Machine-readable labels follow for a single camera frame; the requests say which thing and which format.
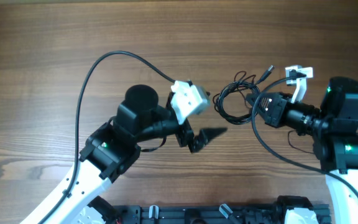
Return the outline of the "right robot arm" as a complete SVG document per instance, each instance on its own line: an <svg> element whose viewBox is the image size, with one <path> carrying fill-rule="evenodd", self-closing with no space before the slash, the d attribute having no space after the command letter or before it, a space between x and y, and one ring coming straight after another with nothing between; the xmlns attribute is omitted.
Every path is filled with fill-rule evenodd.
<svg viewBox="0 0 358 224"><path fill-rule="evenodd" d="M320 162L314 167L281 156L256 134L269 153L297 167L315 170L326 178L337 223L358 223L358 82L334 77L329 81L319 108L302 103L306 93L306 76L285 79L296 89L293 94L270 92L283 80L277 80L260 93L250 93L246 101L252 106L251 116L259 114L265 124L288 126L300 136L313 138L313 154Z"/></svg>

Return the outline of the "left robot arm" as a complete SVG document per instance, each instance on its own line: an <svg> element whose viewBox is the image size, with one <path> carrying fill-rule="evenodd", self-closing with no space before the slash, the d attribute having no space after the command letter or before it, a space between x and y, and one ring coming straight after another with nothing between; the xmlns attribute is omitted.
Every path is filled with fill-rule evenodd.
<svg viewBox="0 0 358 224"><path fill-rule="evenodd" d="M86 140L78 162L24 223L114 223L120 214L100 195L144 152L138 143L174 135L180 147L197 153L226 128L205 128L195 135L188 117L210 105L200 86L175 81L166 106L147 85L134 85L117 114Z"/></svg>

